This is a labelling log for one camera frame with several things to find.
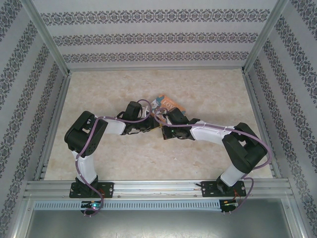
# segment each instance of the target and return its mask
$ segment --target robotic arm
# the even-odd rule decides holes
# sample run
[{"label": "robotic arm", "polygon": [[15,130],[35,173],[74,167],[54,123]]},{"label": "robotic arm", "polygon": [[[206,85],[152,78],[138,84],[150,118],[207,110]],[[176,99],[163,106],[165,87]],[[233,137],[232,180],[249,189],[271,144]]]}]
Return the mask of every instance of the robotic arm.
[{"label": "robotic arm", "polygon": [[[141,117],[146,115],[146,112],[142,110],[141,104],[130,102],[126,111],[118,115],[119,119],[129,122],[122,122],[117,119],[101,119],[97,122],[91,141],[78,159],[81,176],[92,187],[96,189],[98,187],[98,176],[94,169],[93,153],[103,134],[127,135],[147,132],[159,127],[158,120],[153,116],[148,116],[145,120],[134,123],[134,121],[140,120],[139,114],[141,114]],[[167,119],[168,124],[173,125],[171,127],[165,124],[162,127],[164,139],[176,137],[179,139],[205,140],[224,145],[232,162],[232,165],[216,181],[217,189],[224,195],[267,154],[267,150],[258,141],[236,132],[214,128],[220,126],[208,124],[199,119],[189,121],[178,108],[173,108],[163,115]],[[84,148],[96,118],[94,114],[85,111],[66,133],[64,140],[75,158]],[[245,123],[239,123],[237,126],[228,126],[227,128],[256,137]],[[94,192],[85,185],[80,175],[77,175],[76,183],[84,197],[92,197],[94,195]]]}]

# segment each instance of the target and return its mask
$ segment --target wallpaper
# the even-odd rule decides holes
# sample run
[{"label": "wallpaper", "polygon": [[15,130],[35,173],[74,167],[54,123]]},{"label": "wallpaper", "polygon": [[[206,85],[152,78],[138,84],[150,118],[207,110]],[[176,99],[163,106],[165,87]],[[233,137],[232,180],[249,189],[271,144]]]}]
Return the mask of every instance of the wallpaper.
[{"label": "wallpaper", "polygon": [[316,3],[290,1],[249,72],[280,172],[317,237]]},{"label": "wallpaper", "polygon": [[276,0],[34,0],[68,67],[243,66]]},{"label": "wallpaper", "polygon": [[0,238],[41,158],[64,76],[25,9],[1,0]]}]

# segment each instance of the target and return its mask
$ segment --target floral border pattern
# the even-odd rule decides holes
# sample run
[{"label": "floral border pattern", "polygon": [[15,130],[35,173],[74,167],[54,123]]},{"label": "floral border pattern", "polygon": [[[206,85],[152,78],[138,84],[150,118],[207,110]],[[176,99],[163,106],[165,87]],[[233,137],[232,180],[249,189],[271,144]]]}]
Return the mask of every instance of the floral border pattern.
[{"label": "floral border pattern", "polygon": [[305,56],[305,52],[282,15],[278,19],[275,29],[283,41],[289,56],[292,58],[299,75],[302,76],[304,85],[313,99],[313,103],[317,103],[317,73],[314,71],[312,64],[307,56]]},{"label": "floral border pattern", "polygon": [[292,0],[293,6],[302,17],[308,29],[317,40],[317,8],[312,0]]},{"label": "floral border pattern", "polygon": [[8,29],[15,20],[16,16],[22,9],[22,4],[19,0],[7,0],[0,10],[0,42],[5,37]]},{"label": "floral border pattern", "polygon": [[181,61],[181,60],[246,60],[249,52],[137,52],[63,55],[66,63]]},{"label": "floral border pattern", "polygon": [[30,101],[32,99],[34,90],[39,81],[40,75],[44,68],[44,65],[49,57],[49,50],[44,44],[38,54],[38,57],[34,63],[30,76],[24,86],[21,97],[16,105],[16,109],[11,117],[6,134],[3,136],[3,141],[0,143],[0,178],[4,172],[7,159],[10,157],[12,146],[15,144],[15,139],[20,131],[20,126],[24,120],[24,115],[28,110]]},{"label": "floral border pattern", "polygon": [[[307,218],[309,219],[309,224],[312,226],[312,231],[315,236],[317,236],[317,210],[316,205],[314,204],[313,196],[310,194],[310,190],[308,188],[307,181],[305,180],[305,175],[303,169],[299,165],[299,161],[297,158],[297,155],[294,151],[292,142],[290,141],[290,138],[288,136],[288,132],[286,130],[284,121],[282,119],[282,116],[280,114],[280,110],[278,108],[277,102],[273,96],[273,92],[269,86],[268,80],[266,78],[266,74],[263,70],[263,67],[260,63],[259,58],[256,59],[256,61],[253,64],[253,67],[256,71],[256,74],[258,76],[258,80],[260,82],[260,85],[262,87],[262,91],[265,95],[265,100],[268,105],[268,108],[270,110],[271,116],[273,118],[273,121],[275,123],[275,128],[278,133],[278,137],[280,139],[282,148],[284,150],[286,160],[289,163],[290,172],[294,176],[296,188],[298,189],[298,194],[301,198],[301,201],[304,205],[304,209],[306,211]],[[251,80],[251,84],[253,87],[253,91],[255,92],[255,87],[253,85],[253,82]],[[258,102],[258,105],[260,107],[260,102],[258,100],[258,97],[256,95],[256,99]],[[269,135],[269,130],[267,125],[265,124],[269,139],[271,141],[271,137]]]},{"label": "floral border pattern", "polygon": [[265,22],[269,9],[160,9],[41,13],[47,26],[144,22]]},{"label": "floral border pattern", "polygon": [[15,81],[18,71],[20,70],[22,63],[25,60],[26,54],[34,41],[38,31],[32,23],[29,22],[26,29],[24,30],[16,48],[12,53],[12,57],[9,59],[6,67],[3,70],[0,78],[0,110],[1,105],[4,104],[7,94],[10,92],[12,83]]},{"label": "floral border pattern", "polygon": [[257,33],[137,33],[54,36],[57,46],[171,44],[171,43],[254,43]]},{"label": "floral border pattern", "polygon": [[[24,179],[25,173],[27,171],[27,167],[29,161],[32,156],[32,151],[34,148],[34,144],[36,142],[36,138],[40,131],[41,124],[43,122],[43,117],[45,115],[45,111],[47,105],[49,103],[49,99],[51,96],[52,89],[54,87],[54,83],[56,81],[57,73],[59,68],[57,63],[54,62],[52,69],[50,71],[50,75],[47,80],[47,84],[41,96],[40,103],[38,104],[37,111],[34,115],[33,123],[31,125],[29,134],[27,136],[27,140],[25,141],[25,146],[23,147],[23,152],[21,154],[21,158],[18,161],[18,166],[16,167],[16,171],[14,172],[14,179],[12,180],[12,184],[9,189],[9,193],[7,195],[7,199],[4,202],[4,209],[1,211],[0,217],[0,237],[5,237],[5,234],[8,230],[9,223],[12,218],[12,214],[14,212],[14,208],[16,206],[16,200],[21,190],[22,181]],[[61,90],[61,86],[58,91],[57,99],[55,102],[54,109],[57,104],[57,100],[59,97],[59,93]]]},{"label": "floral border pattern", "polygon": [[309,127],[306,117],[303,115],[302,107],[298,102],[292,85],[289,82],[286,73],[284,72],[281,61],[279,60],[270,40],[265,42],[263,45],[263,50],[269,63],[271,64],[271,68],[277,79],[278,85],[282,90],[286,104],[288,105],[290,113],[293,116],[299,136],[305,145],[305,150],[309,154],[311,163],[315,168],[315,173],[317,173],[317,142],[315,141],[315,137],[312,135],[313,131]]}]

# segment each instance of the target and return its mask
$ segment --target snack bag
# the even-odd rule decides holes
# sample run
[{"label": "snack bag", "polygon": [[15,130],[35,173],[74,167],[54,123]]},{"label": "snack bag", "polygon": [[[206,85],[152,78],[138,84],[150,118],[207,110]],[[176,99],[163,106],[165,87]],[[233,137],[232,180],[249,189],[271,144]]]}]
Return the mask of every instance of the snack bag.
[{"label": "snack bag", "polygon": [[[186,109],[179,105],[178,103],[171,100],[166,95],[159,95],[152,103],[152,113],[154,114],[155,109],[158,108],[167,108],[168,110],[171,110],[172,108],[179,108],[179,110],[185,115]],[[162,115],[158,115],[159,119],[166,122],[166,119]]]}]

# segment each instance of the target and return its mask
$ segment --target marble floor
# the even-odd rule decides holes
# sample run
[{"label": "marble floor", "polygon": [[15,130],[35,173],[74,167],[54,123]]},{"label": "marble floor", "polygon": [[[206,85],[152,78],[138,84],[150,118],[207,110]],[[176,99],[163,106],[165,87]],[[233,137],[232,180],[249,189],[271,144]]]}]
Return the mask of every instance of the marble floor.
[{"label": "marble floor", "polygon": [[[116,116],[130,101],[153,101],[159,94],[185,107],[188,119],[219,125],[245,122],[259,135],[239,69],[75,72],[45,180],[75,179],[74,158],[64,135],[83,111]],[[160,129],[104,136],[95,152],[99,179],[216,179],[230,164],[223,146],[176,138],[163,140]],[[251,176],[272,177],[268,166],[251,172]]]}]

